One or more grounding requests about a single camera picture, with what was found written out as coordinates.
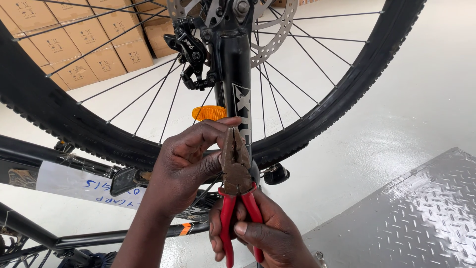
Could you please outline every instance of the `suspension fork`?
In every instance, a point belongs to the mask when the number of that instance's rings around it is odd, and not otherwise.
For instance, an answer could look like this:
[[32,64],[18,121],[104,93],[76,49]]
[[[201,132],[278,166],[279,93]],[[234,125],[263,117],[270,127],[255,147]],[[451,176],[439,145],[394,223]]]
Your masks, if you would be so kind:
[[[238,4],[248,3],[246,14],[237,13]],[[252,159],[250,174],[259,185],[258,165],[251,151],[251,26],[254,5],[248,0],[228,0],[222,19],[211,28],[210,45],[220,82],[215,85],[217,105],[227,110],[227,116],[241,117],[238,126]]]

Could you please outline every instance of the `spoke reflector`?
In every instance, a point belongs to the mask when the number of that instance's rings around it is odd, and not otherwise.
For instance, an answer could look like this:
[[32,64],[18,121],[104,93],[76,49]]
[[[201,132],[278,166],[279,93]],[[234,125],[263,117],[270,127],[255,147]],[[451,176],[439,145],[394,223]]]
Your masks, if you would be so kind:
[[216,121],[227,116],[227,110],[221,106],[205,105],[197,107],[192,111],[192,117],[198,121],[211,119]]

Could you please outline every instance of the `pliers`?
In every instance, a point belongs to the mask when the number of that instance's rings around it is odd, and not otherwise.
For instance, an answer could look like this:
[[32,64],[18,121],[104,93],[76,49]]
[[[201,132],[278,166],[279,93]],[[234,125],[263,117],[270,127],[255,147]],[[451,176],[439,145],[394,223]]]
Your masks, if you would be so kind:
[[[248,171],[251,167],[249,153],[237,127],[227,129],[221,150],[221,167],[223,187],[218,189],[218,192],[223,196],[223,208],[220,213],[220,238],[227,257],[227,268],[232,268],[235,260],[229,231],[237,198],[241,198],[253,222],[263,223],[263,217],[253,196],[256,183],[251,181]],[[256,262],[263,262],[263,250],[253,247],[253,251]]]

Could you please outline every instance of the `brake disc rotor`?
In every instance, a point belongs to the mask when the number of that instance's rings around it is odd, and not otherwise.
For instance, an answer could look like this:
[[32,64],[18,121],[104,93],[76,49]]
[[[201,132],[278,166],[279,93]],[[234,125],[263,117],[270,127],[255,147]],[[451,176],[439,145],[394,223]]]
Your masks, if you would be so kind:
[[[180,0],[168,0],[167,8],[169,10],[170,17],[175,22],[179,18],[184,18],[192,10],[192,8],[197,5],[200,0],[192,0],[185,7],[182,6]],[[273,0],[267,0],[263,4],[260,2],[255,4],[255,11],[253,14],[253,21],[256,21],[263,12],[269,7]],[[219,0],[212,0],[210,8],[208,9],[208,15],[205,20],[205,25],[210,26],[210,22],[215,18],[216,22],[219,23],[223,17],[217,16],[215,10],[219,7]],[[261,63],[264,63],[271,54],[275,53],[278,48],[283,43],[284,39],[288,36],[289,29],[293,24],[294,14],[298,7],[298,0],[287,0],[286,7],[284,8],[283,14],[276,18],[275,20],[265,22],[262,24],[253,24],[252,30],[258,31],[264,28],[271,27],[273,25],[279,24],[280,28],[273,39],[264,46],[258,46],[257,44],[251,43],[251,47],[258,51],[257,55],[251,57],[251,67],[254,68]]]

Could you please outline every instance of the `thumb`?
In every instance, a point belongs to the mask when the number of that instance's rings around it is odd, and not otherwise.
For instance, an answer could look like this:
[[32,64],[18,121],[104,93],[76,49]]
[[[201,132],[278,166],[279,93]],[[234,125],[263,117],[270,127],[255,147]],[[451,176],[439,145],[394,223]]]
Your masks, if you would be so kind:
[[207,179],[221,171],[220,158],[221,152],[215,152],[186,168],[187,175],[195,178],[194,186],[202,185]]
[[285,246],[290,242],[290,237],[287,234],[261,223],[237,222],[235,233],[247,243],[271,255],[276,254],[277,245]]

